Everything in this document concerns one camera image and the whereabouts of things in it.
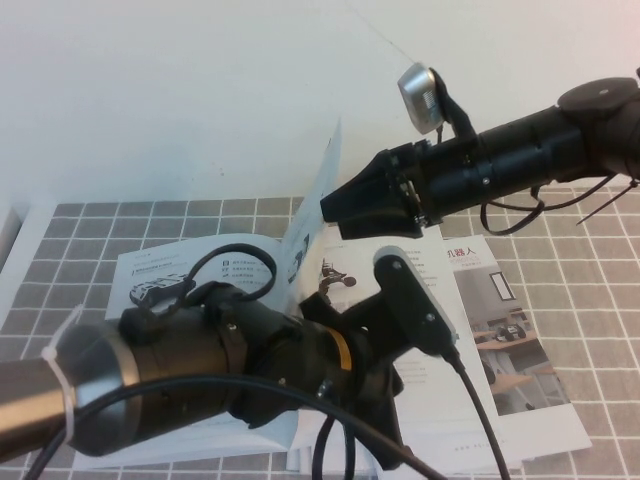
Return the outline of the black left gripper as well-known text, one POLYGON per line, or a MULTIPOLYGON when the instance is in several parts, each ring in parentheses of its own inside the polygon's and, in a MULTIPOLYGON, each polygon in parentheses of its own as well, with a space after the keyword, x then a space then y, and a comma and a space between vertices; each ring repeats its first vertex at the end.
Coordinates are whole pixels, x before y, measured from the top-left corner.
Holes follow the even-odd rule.
POLYGON ((337 331, 345 339, 353 359, 357 397, 376 400, 372 426, 397 445, 402 445, 394 397, 404 389, 394 362, 410 349, 406 335, 382 293, 359 301, 340 312, 328 297, 316 292, 302 301, 307 320, 337 331))

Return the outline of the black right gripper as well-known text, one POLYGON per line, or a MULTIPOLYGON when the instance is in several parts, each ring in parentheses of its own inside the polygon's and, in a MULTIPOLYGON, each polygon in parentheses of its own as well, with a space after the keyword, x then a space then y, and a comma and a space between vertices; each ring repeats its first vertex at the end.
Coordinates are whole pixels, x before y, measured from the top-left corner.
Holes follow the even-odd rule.
POLYGON ((379 152, 321 200, 324 220, 341 221, 343 239, 422 237, 421 227, 441 223, 421 166, 430 148, 429 142, 417 142, 379 152))

